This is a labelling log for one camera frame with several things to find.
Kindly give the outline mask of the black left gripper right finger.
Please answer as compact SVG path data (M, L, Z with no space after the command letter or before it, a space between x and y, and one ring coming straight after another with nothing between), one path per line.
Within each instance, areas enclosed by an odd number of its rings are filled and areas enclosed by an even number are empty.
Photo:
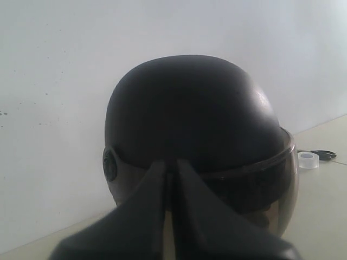
M221 202L187 161L177 164L173 197L177 259L301 259L291 243Z

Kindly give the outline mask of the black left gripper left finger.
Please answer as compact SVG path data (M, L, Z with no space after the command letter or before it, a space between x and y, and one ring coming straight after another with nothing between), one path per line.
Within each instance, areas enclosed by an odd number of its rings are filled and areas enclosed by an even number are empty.
M154 162L115 210L63 239L50 259L162 259L165 163Z

